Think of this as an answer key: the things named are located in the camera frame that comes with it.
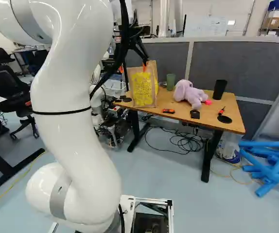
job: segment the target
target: black cylinder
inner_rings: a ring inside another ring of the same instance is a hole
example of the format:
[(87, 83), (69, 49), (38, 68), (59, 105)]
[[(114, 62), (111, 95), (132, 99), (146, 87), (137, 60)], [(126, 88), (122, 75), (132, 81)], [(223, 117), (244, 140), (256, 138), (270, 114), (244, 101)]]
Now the black cylinder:
[(227, 85), (226, 80), (222, 80), (222, 79), (216, 80), (214, 93), (213, 93), (214, 100), (220, 100), (222, 98), (226, 85)]

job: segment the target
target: gray floor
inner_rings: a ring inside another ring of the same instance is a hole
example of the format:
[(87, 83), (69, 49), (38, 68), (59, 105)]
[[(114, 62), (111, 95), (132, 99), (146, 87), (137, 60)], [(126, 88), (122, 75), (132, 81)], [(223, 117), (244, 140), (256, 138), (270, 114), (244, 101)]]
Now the gray floor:
[[(13, 130), (19, 122), (15, 114), (6, 114), (8, 127)], [(10, 164), (44, 147), (41, 139), (34, 139), (30, 127), (19, 133), (18, 142), (8, 135), (0, 138), (0, 155)], [(148, 140), (157, 148), (177, 148), (168, 143), (170, 135), (153, 129)], [(106, 145), (123, 181), (123, 193), (144, 198), (169, 198), (174, 201), (174, 231), (223, 232), (223, 233), (278, 233), (279, 232), (279, 188), (262, 199), (254, 195), (257, 183), (241, 185), (232, 179), (210, 176), (209, 183), (200, 181), (202, 153), (178, 155), (159, 152), (142, 140), (133, 153), (126, 148), (119, 150)], [(46, 233), (52, 221), (32, 209), (26, 201), (24, 189), (30, 176), (41, 166), (54, 161), (50, 152), (44, 154), (33, 165), (31, 172), (0, 200), (0, 233)], [(228, 175), (230, 167), (217, 159), (212, 161), (215, 172)], [(0, 195), (10, 187), (26, 169), (0, 188)], [(235, 172), (240, 181), (249, 178), (242, 171)], [(59, 227), (58, 233), (71, 233), (71, 229)]]

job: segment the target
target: purple stuffed animal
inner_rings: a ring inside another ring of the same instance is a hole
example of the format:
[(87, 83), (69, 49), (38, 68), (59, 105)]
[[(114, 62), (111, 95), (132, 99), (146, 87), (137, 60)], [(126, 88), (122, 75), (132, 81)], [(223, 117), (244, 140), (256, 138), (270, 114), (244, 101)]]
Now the purple stuffed animal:
[(175, 85), (175, 101), (187, 100), (192, 105), (193, 110), (199, 110), (201, 102), (205, 102), (208, 98), (208, 95), (203, 90), (194, 88), (192, 82), (188, 80), (182, 79)]

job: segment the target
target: yellow cable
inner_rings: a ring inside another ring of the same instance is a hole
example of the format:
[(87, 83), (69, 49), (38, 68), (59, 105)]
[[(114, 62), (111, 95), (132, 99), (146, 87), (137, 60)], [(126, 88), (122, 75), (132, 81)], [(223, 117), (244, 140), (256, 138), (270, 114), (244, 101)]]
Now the yellow cable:
[(253, 183), (253, 179), (251, 178), (251, 180), (249, 181), (249, 182), (240, 182), (240, 181), (237, 181), (234, 177), (233, 177), (233, 175), (232, 175), (232, 172), (233, 171), (235, 171), (235, 170), (238, 170), (238, 169), (241, 169), (241, 167), (237, 167), (237, 168), (234, 168), (234, 169), (232, 169), (231, 171), (230, 171), (230, 177), (235, 181), (235, 182), (237, 182), (237, 183), (239, 183), (239, 184), (243, 184), (243, 185), (248, 185), (248, 184), (251, 184), (251, 183)]
[(241, 164), (241, 160), (240, 160), (240, 164), (239, 164), (238, 166), (236, 166), (236, 165), (234, 165), (234, 164), (232, 164), (232, 163), (229, 163), (229, 162), (227, 162), (227, 161), (225, 161), (225, 160), (223, 160), (223, 159), (221, 159), (221, 158), (218, 158), (218, 157), (216, 157), (216, 158), (222, 160), (224, 163), (227, 163), (227, 164), (229, 164), (229, 165), (231, 165), (231, 166), (234, 166), (235, 168), (233, 168), (232, 170), (229, 171), (229, 176), (218, 174), (218, 173), (216, 173), (215, 171), (213, 171), (212, 169), (210, 169), (210, 171), (211, 171), (214, 175), (216, 175), (216, 176), (218, 176), (218, 177), (223, 177), (223, 178), (232, 178), (234, 182), (237, 182), (237, 183), (243, 184), (243, 185), (248, 185), (248, 184), (253, 183), (253, 179), (252, 179), (252, 178), (251, 178), (251, 181), (250, 181), (250, 182), (244, 183), (244, 182), (240, 182), (240, 181), (236, 180), (236, 179), (233, 177), (232, 172), (233, 172), (233, 171), (236, 171), (236, 170), (238, 170), (238, 169), (241, 169), (241, 168), (243, 167), (243, 165)]
[(21, 180), (21, 179), (23, 179), (23, 178), (28, 174), (28, 172), (30, 172), (30, 170), (32, 169), (32, 167), (33, 167), (35, 161), (36, 161), (38, 158), (40, 158), (44, 153), (45, 153), (45, 152), (43, 152), (42, 154), (40, 154), (37, 158), (35, 158), (35, 159), (32, 161), (32, 163), (31, 163), (31, 165), (29, 166), (29, 168), (27, 169), (27, 171), (25, 171), (21, 176), (19, 176), (19, 177), (12, 183), (12, 185), (11, 185), (3, 194), (0, 195), (0, 199), (1, 199), (4, 195), (6, 195), (6, 194), (7, 194), (7, 193)]

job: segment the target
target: wheel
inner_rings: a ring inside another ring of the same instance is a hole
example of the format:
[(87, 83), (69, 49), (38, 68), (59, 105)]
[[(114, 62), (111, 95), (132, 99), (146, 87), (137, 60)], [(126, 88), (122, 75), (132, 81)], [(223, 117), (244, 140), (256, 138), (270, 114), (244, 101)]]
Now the wheel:
[(35, 133), (34, 133), (34, 138), (35, 138), (35, 139), (39, 138), (38, 132), (35, 132)]
[(13, 141), (16, 141), (17, 140), (17, 137), (14, 135), (14, 134), (10, 134), (10, 137)]

